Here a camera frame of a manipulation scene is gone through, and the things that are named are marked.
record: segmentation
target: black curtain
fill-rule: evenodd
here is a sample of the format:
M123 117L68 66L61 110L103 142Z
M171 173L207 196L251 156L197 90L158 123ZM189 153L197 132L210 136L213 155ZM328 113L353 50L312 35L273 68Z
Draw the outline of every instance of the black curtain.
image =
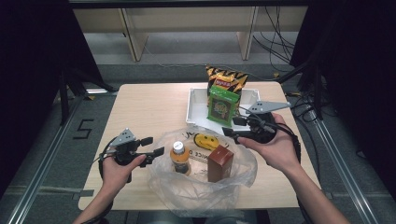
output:
M62 71L102 81L68 1L48 3L0 3L1 196L51 110Z
M395 5L347 0L320 66L340 118L396 200ZM335 9L308 9L292 65L308 59Z

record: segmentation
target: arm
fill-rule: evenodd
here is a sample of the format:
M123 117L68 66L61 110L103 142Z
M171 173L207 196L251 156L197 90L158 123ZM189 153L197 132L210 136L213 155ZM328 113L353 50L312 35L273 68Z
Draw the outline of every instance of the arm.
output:
M91 203L88 204L73 223L79 224L86 222L105 211L108 205L113 202L114 198L125 186L128 175L136 166L142 163L145 158L145 155L141 155L126 166L118 165L112 157L106 158L103 161L104 172L102 187Z
M273 115L276 123L285 123L280 115ZM349 223L307 175L297 160L291 137L286 133L277 131L276 137L267 144L243 137L239 137L238 142L257 151L269 165L286 176L314 223Z

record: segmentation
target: person's left hand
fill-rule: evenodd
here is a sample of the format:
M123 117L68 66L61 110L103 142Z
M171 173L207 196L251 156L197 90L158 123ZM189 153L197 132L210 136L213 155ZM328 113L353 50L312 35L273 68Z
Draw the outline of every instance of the person's left hand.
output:
M104 189L114 190L118 193L126 184L129 174L142 161L146 159L146 155L140 155L132 162L125 166L118 165L113 157L107 157L103 161L103 186Z

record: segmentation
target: floor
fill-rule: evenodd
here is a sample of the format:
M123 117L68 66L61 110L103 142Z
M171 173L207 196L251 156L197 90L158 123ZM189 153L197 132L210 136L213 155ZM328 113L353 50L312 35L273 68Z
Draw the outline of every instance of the floor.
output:
M273 36L271 33L263 33L263 35L269 39L272 39ZM282 33L282 35L293 43L297 33ZM255 36L263 44L271 47L270 42L265 42L262 34L257 33ZM167 71L167 69L169 69L168 71L175 71L175 69L182 70L191 66L201 67L208 63L247 69L257 66L257 64L264 64L266 65L265 74L260 74L257 78L270 79L276 73L283 74L292 69L283 60L268 53L256 41L252 43L249 59L243 61L234 33L152 34L148 38L143 57L138 63L132 61L123 34L86 34L86 38L94 59L104 73L109 66L121 66L121 69L123 66L134 65L140 67L156 66L161 67L163 71ZM273 50L286 58L289 56L281 46L273 45ZM128 78L127 75L116 77L115 74L110 73L106 73L104 76L105 81L114 85L120 85L121 80L128 80ZM298 76L284 83L284 91L297 91L296 81L298 81ZM96 135L95 138L100 139L101 130L105 128L106 116L111 110L115 97L115 95L98 96L96 101L83 101L78 108L76 120L70 124L70 130L76 130L78 125L81 124L80 121L87 118L87 114L101 110L103 113L92 115L94 121L90 123L92 127L95 127L92 135ZM310 99L309 96L305 98L288 97L288 100L293 104L298 104L301 100L309 102ZM301 128L300 133L307 150L309 150L311 161L320 177L320 184L326 195L352 223L393 223L396 220L396 203L389 196L369 162L364 159L363 155L357 153L359 146L356 145L347 128L336 116L334 108L329 105L322 109L323 121L315 120L316 114L305 112L305 110L306 108L302 106L302 108L296 109L295 113L304 113L300 116L302 122L298 122L299 128ZM1 223L6 223L13 214L13 210L18 207L21 196L31 183L42 158L47 155L47 148L53 144L52 139L59 132L58 123L54 124L60 119L59 111L60 105L58 99L55 99L51 118L49 118L45 130L42 131L34 145L34 148L39 149L33 149L35 153L28 156L0 202ZM64 141L73 141L75 136L76 133L66 132ZM76 147L84 148L94 144L97 143L78 142ZM54 162L49 165L49 170L44 174L38 196L32 204L27 206L28 213L23 217L26 218L26 223L40 223L43 220L51 220L50 223L54 223L53 220L57 220L59 223L70 222L79 213L76 204L80 189L66 189L64 186L68 186L70 182L74 181L78 182L76 186L83 186L84 178L65 178L61 174L72 174L76 167L71 161L58 162L67 161L70 154L72 152L74 154L74 150L74 148L61 150L56 155ZM93 155L87 156L87 158L76 157L74 160L90 163L92 157ZM54 196L56 196L56 200L49 200ZM60 206L59 202L62 201L73 202ZM269 215L271 223L303 222L298 209L272 209L269 210ZM138 216L138 213L112 212L109 214L109 220L112 220L112 223L135 223Z

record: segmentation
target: bottle cap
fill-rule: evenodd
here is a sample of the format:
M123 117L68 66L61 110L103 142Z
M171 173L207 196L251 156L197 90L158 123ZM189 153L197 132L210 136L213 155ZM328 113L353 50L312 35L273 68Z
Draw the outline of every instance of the bottle cap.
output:
M181 153L184 152L184 146L183 146L182 142L177 141L177 142L174 143L174 152L176 154L181 154Z

